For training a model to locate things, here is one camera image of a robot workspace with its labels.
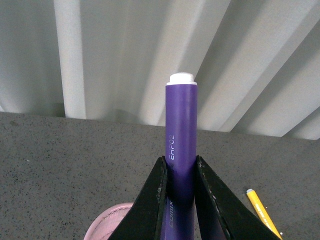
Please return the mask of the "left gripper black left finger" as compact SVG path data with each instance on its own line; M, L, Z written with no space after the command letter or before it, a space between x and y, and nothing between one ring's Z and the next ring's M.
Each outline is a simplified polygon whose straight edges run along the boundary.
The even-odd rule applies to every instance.
M167 166L159 157L131 209L110 240L160 240L166 207Z

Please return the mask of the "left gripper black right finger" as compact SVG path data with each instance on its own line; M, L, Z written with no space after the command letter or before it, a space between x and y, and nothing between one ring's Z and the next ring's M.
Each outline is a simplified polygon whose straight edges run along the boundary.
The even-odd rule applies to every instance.
M278 240L201 157L196 157L195 206L203 240Z

